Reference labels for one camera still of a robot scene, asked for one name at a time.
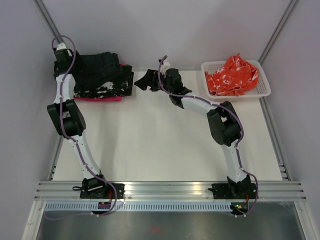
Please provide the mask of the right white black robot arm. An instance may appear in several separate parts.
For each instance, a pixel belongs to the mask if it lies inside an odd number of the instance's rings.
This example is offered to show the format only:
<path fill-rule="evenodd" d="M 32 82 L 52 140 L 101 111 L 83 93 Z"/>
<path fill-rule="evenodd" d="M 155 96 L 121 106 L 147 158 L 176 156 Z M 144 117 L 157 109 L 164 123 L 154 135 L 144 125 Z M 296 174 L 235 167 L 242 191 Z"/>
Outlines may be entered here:
<path fill-rule="evenodd" d="M 208 188 L 214 199 L 256 198 L 257 186 L 239 161 L 240 153 L 237 147 L 242 136 L 242 127 L 229 101 L 210 103 L 200 99 L 183 85 L 182 77 L 176 68 L 170 68 L 165 73 L 149 69 L 134 84 L 143 91 L 150 89 L 152 92 L 167 92 L 175 106 L 207 118 L 210 134 L 222 147 L 228 170 L 227 183 L 214 183 Z"/>

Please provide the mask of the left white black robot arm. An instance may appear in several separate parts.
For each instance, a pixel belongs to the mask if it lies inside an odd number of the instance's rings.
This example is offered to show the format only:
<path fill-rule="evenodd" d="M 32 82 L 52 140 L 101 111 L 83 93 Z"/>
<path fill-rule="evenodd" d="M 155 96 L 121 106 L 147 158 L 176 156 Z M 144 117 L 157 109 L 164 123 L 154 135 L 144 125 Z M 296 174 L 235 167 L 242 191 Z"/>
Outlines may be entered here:
<path fill-rule="evenodd" d="M 86 122 L 74 100 L 76 81 L 72 68 L 76 56 L 63 43 L 53 52 L 56 57 L 54 78 L 57 89 L 55 100 L 47 106 L 47 112 L 57 133 L 71 145 L 80 164 L 83 180 L 80 187 L 73 189 L 80 191 L 82 199 L 105 198 L 110 193 L 109 186 L 92 156 L 85 136 Z"/>

